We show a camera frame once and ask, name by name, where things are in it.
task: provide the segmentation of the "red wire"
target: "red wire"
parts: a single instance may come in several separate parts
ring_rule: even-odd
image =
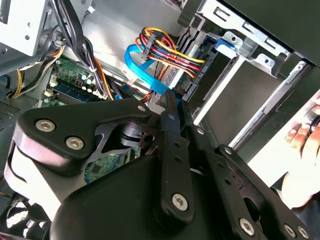
[[[188,67],[190,67],[190,68],[192,68],[192,69],[195,69],[195,70],[197,70],[197,71],[200,71],[200,68],[199,68],[199,67],[194,66],[194,65],[192,65],[192,64],[190,64],[190,63],[184,62],[184,61],[182,61],[182,60],[180,60],[180,59],[178,59],[178,58],[174,58],[174,57],[172,57],[172,56],[170,56],[170,55],[168,55],[168,54],[165,54],[165,53],[157,50],[157,49],[154,48],[154,47],[152,48],[152,50],[155,51],[156,53],[162,55],[162,56],[165,56],[165,57],[168,58],[168,59],[174,60],[174,61],[176,61],[176,62],[178,62],[178,63],[180,63],[180,64],[186,65],[186,66],[188,66]]]
[[[147,44],[148,41],[147,41],[147,39],[145,38],[145,36],[144,36],[144,35],[141,35],[141,36],[142,36],[142,41],[143,41],[145,44]],[[163,36],[162,39],[163,39],[167,44],[169,44],[169,46],[170,46],[171,49],[174,49],[174,46],[172,45],[172,42],[170,42],[168,38],[166,38],[165,36]]]
[[[172,45],[172,42],[170,42],[168,38],[166,38],[165,36],[163,36],[162,39],[163,39],[167,44],[169,44],[169,46],[170,46],[171,49],[174,49],[174,46]]]

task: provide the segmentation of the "orange wire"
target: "orange wire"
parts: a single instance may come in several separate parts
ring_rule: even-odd
[[[162,77],[164,76],[167,68],[168,68],[168,66],[163,66],[163,68],[162,68],[162,70],[161,70],[161,73],[160,73],[160,75],[159,75],[159,78],[158,78],[159,80],[162,79]]]
[[[111,90],[110,90],[110,86],[107,82],[107,79],[106,79],[106,76],[104,74],[104,71],[102,69],[102,66],[101,64],[98,62],[98,60],[96,58],[94,58],[94,61],[95,61],[95,64],[97,65],[97,68],[98,68],[98,71],[100,72],[101,76],[102,76],[102,80],[103,80],[103,84],[104,84],[104,87],[105,89],[107,90],[108,92],[108,96],[111,100],[115,100],[114,96],[112,95],[111,93]]]
[[[172,66],[172,67],[175,67],[177,69],[180,69],[182,71],[184,71],[186,74],[188,74],[190,77],[192,77],[193,79],[195,78],[195,75],[193,75],[190,71],[188,71],[187,69],[179,66],[179,65],[176,65],[174,63],[171,63],[171,62],[168,62],[168,61],[165,61],[165,60],[162,60],[162,59],[159,59],[159,58],[156,58],[156,57],[153,57],[153,56],[149,56],[150,59],[153,59],[155,61],[159,61],[163,64],[168,64],[169,66]]]
[[[139,42],[138,42],[138,39],[139,39],[139,37],[137,37],[134,41],[135,41],[135,44],[136,44],[136,46],[140,49],[140,51],[143,53],[144,52],[144,50],[141,48],[141,46],[140,46],[140,44],[139,44]]]

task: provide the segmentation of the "silver metal panel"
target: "silver metal panel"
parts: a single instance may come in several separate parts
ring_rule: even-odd
[[[279,56],[280,53],[284,53],[287,56],[290,55],[287,49],[277,44],[217,0],[204,0],[198,9],[198,13],[203,14],[204,17],[224,29],[239,31],[275,56]]]
[[[244,62],[205,116],[217,142],[228,145],[280,84]]]
[[[304,61],[299,62],[299,64],[291,71],[288,78],[283,81],[276,90],[271,94],[271,96],[265,101],[262,107],[254,114],[254,116],[247,122],[244,128],[235,136],[235,138],[229,144],[230,147],[235,147],[237,143],[246,135],[252,126],[258,121],[258,119],[263,114],[268,114],[274,105],[282,98],[282,96],[288,91],[292,86],[291,83],[295,77],[301,72],[306,63]]]
[[[180,13],[159,0],[95,0],[95,12],[83,21],[84,35],[101,61],[122,70],[127,47],[142,28],[157,27],[178,35]]]
[[[205,96],[206,102],[203,104],[203,106],[200,108],[199,112],[196,114],[196,117],[194,118],[194,125],[198,125],[200,121],[204,118],[204,116],[207,114],[211,106],[214,104],[214,102],[218,99],[220,94],[223,92],[223,90],[227,87],[231,79],[234,77],[236,72],[239,70],[241,65],[246,60],[242,57],[238,57],[231,65],[230,67],[225,69],[225,72],[221,74],[219,79],[217,79],[216,84],[213,85],[213,89],[209,91],[207,96]]]
[[[45,19],[47,0],[11,0],[8,21],[0,21],[0,42],[33,56]]]

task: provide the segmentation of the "blue plastic latch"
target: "blue plastic latch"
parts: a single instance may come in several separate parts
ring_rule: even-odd
[[[219,38],[215,49],[230,59],[233,59],[237,56],[236,47],[222,38]]]

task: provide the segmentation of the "yellow wire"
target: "yellow wire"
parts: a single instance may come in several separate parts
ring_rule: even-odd
[[[149,30],[159,31],[159,32],[163,33],[170,41],[173,42],[173,40],[170,38],[170,36],[169,36],[166,32],[164,32],[163,30],[161,30],[161,29],[159,29],[159,28],[156,28],[156,27],[146,27],[146,28],[145,28],[145,33],[147,34],[148,37],[150,37],[150,35],[151,35],[151,33],[149,32]],[[194,61],[194,62],[196,62],[196,63],[201,63],[201,64],[203,64],[203,63],[205,62],[204,60],[196,59],[196,58],[190,57],[190,56],[188,56],[188,55],[185,55],[185,54],[177,51],[175,45],[173,45],[173,46],[174,46],[174,49],[171,49],[170,47],[168,47],[167,45],[165,45],[162,41],[159,41],[158,39],[156,39],[155,42],[158,43],[159,45],[161,45],[163,48],[165,48],[165,49],[168,50],[169,52],[174,53],[174,54],[177,54],[177,55],[179,55],[179,56],[182,56],[182,57],[184,57],[184,58],[186,58],[186,59],[188,59],[188,60]]]
[[[14,93],[14,95],[12,96],[12,99],[15,99],[21,92],[22,89],[22,74],[21,71],[19,69],[16,70],[17,74],[18,74],[18,83],[16,86],[16,91]]]
[[[150,26],[150,27],[146,27],[146,28],[145,28],[145,33],[146,33],[146,35],[147,35],[148,37],[150,37],[150,35],[151,35],[151,32],[149,32],[149,30],[151,30],[151,31],[158,31],[158,32],[163,33],[163,34],[169,39],[169,41],[172,43],[172,45],[173,45],[173,50],[177,51],[177,47],[176,47],[176,45],[175,45],[175,42],[174,42],[174,41],[172,40],[172,38],[168,35],[168,33],[166,33],[165,31],[163,31],[163,30],[160,29],[160,28]]]
[[[106,88],[106,91],[107,91],[107,93],[108,93],[109,98],[110,98],[111,100],[116,100],[115,97],[113,96],[112,92],[111,92],[109,83],[107,82],[106,76],[104,75],[104,71],[103,71],[103,69],[102,69],[101,64],[99,63],[99,61],[98,61],[96,58],[94,58],[94,60],[95,60],[96,65],[97,65],[98,68],[99,68],[99,71],[101,72],[102,80],[103,80],[103,83],[104,83],[104,86],[105,86],[105,88]]]
[[[163,63],[163,64],[170,65],[170,66],[172,66],[172,67],[174,67],[174,68],[176,68],[176,69],[180,69],[180,70],[186,72],[186,73],[187,73],[190,77],[192,77],[193,79],[195,78],[195,75],[193,75],[190,71],[188,71],[187,69],[184,69],[183,67],[174,65],[174,64],[172,64],[172,63],[170,63],[170,62],[168,62],[168,61],[164,61],[164,60],[161,60],[161,59],[156,58],[156,57],[153,57],[153,56],[149,56],[149,58],[150,58],[150,59],[153,59],[153,60],[155,60],[155,61],[159,61],[159,62],[161,62],[161,63]]]

